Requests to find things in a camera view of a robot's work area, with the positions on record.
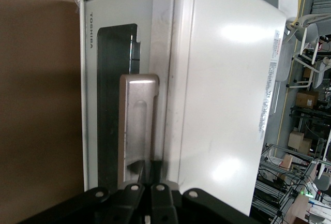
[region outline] white chair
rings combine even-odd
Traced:
[[[310,76],[309,76],[309,80],[308,81],[296,81],[294,80],[294,83],[298,83],[301,85],[292,85],[290,86],[289,84],[286,85],[286,87],[288,88],[308,88],[311,83],[313,83],[312,87],[313,88],[317,88],[318,86],[320,86],[320,84],[323,81],[323,76],[324,76],[324,72],[326,70],[329,70],[331,68],[331,61],[329,58],[324,57],[323,60],[319,60],[316,62],[315,66],[312,67],[308,64],[306,64],[305,62],[303,62],[300,58],[301,57],[305,57],[308,60],[312,60],[311,58],[302,55],[299,57],[294,57],[294,60],[299,62],[300,64],[304,65],[305,67],[308,67],[311,72],[310,72]]]
[[[330,27],[328,27],[326,31],[322,30],[322,28],[319,29],[318,24],[319,22],[322,22],[324,23],[323,26],[325,27],[330,19],[331,14],[329,13],[308,14],[302,16],[294,24],[287,24],[287,29],[290,30],[290,33],[287,35],[283,42],[286,43],[292,39],[293,36],[295,36],[299,41],[301,41],[299,55],[303,54],[304,48],[309,43],[312,44],[314,47],[314,53],[311,59],[311,64],[313,65],[315,63],[318,51],[319,37],[331,33]]]

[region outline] label sticker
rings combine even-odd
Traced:
[[[271,100],[275,86],[280,46],[281,46],[281,33],[278,30],[275,30],[273,52],[269,65],[268,78],[265,86],[265,94],[264,94],[264,100],[263,100],[262,111],[260,116],[260,124],[259,124],[259,133],[260,133],[259,138],[260,141],[262,142],[264,141],[263,139],[264,139],[265,129],[267,126],[269,110],[270,110]]]
[[[273,54],[272,54],[272,60],[278,61],[278,56],[280,53],[280,46],[281,46],[281,38],[280,38],[280,32],[278,30],[275,31],[274,36],[274,45],[273,45]]]

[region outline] metal rack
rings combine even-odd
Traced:
[[[285,168],[282,168],[276,164],[273,164],[272,162],[267,162],[265,160],[265,158],[268,157],[267,153],[273,149],[279,149],[290,155],[298,157],[306,161],[308,165],[307,166],[302,165],[302,170],[300,170],[298,174],[291,173],[287,171]],[[288,186],[286,192],[284,192],[282,190],[276,189],[270,185],[265,184],[264,182],[257,180],[255,188],[274,198],[279,199],[278,201],[279,208],[274,207],[268,202],[263,201],[261,199],[254,199],[252,206],[267,214],[270,217],[270,219],[272,219],[271,223],[282,223],[284,216],[286,215],[291,205],[294,203],[302,186],[306,183],[306,179],[313,172],[317,162],[318,160],[315,160],[314,158],[309,157],[307,155],[297,153],[289,149],[279,147],[277,145],[269,145],[267,149],[265,149],[261,154],[260,167],[267,168],[268,170],[273,171],[275,173],[285,174],[286,177],[291,179],[291,182],[293,182],[293,184]]]

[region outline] cardboard box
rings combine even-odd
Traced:
[[[311,147],[312,139],[304,138],[299,146],[298,152],[308,155]]]
[[[303,77],[304,78],[309,78],[310,77],[310,73],[311,73],[311,69],[309,69],[308,67],[306,67],[305,70],[304,70]]]
[[[316,106],[319,93],[315,91],[302,91],[296,94],[295,105],[302,108],[312,109]]]
[[[292,131],[290,133],[288,146],[294,149],[299,149],[303,139],[304,134],[302,132]]]

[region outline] metal bolt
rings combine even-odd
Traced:
[[[138,190],[139,189],[139,186],[138,185],[132,185],[131,186],[131,190]]]
[[[159,185],[156,186],[156,189],[158,191],[163,191],[165,189],[165,187],[162,184],[159,184]]]
[[[190,196],[190,197],[192,197],[192,198],[197,198],[198,197],[198,193],[196,193],[195,191],[190,191],[190,192],[188,192],[188,195]]]
[[[96,192],[95,196],[96,197],[103,197],[104,193],[102,191]]]

